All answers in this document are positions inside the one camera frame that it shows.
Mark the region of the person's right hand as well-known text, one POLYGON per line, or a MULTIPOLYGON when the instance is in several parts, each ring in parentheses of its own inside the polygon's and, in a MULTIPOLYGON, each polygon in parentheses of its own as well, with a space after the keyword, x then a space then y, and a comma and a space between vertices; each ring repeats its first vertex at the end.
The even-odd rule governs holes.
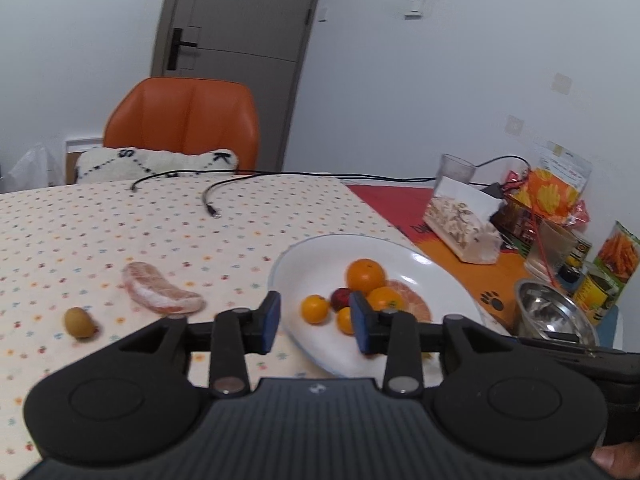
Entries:
POLYGON ((596 448, 591 459, 615 479, 640 478, 640 442, 596 448))

